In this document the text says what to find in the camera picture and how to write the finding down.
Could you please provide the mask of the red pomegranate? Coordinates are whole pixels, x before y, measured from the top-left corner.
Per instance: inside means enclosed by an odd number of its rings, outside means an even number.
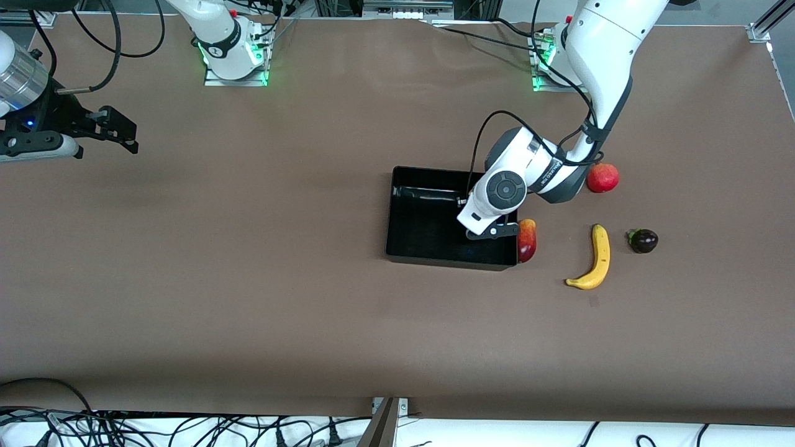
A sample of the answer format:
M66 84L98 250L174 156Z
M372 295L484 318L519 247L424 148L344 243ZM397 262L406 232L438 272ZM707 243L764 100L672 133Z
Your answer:
M619 170L609 163L598 163L590 169L586 186L591 192L604 193L613 190L620 181Z

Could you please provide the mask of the yellow banana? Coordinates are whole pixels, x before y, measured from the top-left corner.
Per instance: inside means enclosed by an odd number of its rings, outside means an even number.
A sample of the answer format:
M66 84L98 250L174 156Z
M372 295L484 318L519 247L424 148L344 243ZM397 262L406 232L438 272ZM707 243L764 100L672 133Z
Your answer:
M611 265L611 244L604 226L596 224L591 229L593 241L593 265L590 271L578 278L567 278L565 285L580 291L592 291L604 282Z

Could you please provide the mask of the dark purple eggplant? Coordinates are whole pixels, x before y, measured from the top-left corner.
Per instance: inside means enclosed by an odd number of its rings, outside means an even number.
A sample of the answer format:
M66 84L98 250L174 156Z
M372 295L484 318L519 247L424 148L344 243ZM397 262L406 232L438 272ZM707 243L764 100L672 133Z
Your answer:
M647 254L658 246L656 232L646 228L638 228L627 233L627 243L634 253Z

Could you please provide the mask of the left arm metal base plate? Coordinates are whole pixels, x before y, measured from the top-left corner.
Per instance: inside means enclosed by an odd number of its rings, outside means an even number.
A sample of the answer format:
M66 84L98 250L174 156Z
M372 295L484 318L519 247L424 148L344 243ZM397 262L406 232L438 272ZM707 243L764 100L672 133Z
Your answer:
M582 82L574 76L559 76L545 66L539 65L533 69L534 91L548 91L548 93L575 93L576 89L586 93L587 89Z

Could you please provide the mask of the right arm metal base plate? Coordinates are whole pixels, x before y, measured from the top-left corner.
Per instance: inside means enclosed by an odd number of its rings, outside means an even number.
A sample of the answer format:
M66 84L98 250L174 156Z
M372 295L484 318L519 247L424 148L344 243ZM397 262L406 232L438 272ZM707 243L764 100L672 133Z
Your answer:
M259 88L265 87L269 84L269 63L264 63L255 70L251 71L247 76L240 79L222 79L210 69L206 68L204 77L205 86L224 86L224 87L247 87Z

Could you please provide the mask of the dark grey beam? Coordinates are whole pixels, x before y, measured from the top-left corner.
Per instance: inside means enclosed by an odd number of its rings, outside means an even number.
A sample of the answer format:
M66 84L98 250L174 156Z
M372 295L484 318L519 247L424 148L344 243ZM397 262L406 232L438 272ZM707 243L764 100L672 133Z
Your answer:
M370 419L356 447L395 447L398 428L398 403L396 398L384 398L378 412Z

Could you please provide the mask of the black plastic box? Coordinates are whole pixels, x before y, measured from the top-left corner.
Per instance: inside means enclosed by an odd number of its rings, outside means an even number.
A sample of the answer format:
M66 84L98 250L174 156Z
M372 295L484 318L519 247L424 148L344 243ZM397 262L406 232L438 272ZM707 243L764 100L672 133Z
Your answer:
M519 263L519 233L470 240L457 220L468 180L482 173L396 166L385 253L390 261L505 271Z

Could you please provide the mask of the white socket strip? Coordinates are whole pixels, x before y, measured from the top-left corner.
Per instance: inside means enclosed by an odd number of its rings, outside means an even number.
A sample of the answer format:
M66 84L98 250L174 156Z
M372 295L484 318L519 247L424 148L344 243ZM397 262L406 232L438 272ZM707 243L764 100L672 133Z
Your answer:
M453 20L454 12L454 0L361 0L363 18Z

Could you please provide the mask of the red yellow mango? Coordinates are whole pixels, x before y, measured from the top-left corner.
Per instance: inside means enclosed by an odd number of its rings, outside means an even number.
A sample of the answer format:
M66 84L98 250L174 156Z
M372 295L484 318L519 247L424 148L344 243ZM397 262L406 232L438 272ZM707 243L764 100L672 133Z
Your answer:
M517 237L517 259L519 263L531 260L537 251L537 224L534 220L525 219L519 222Z

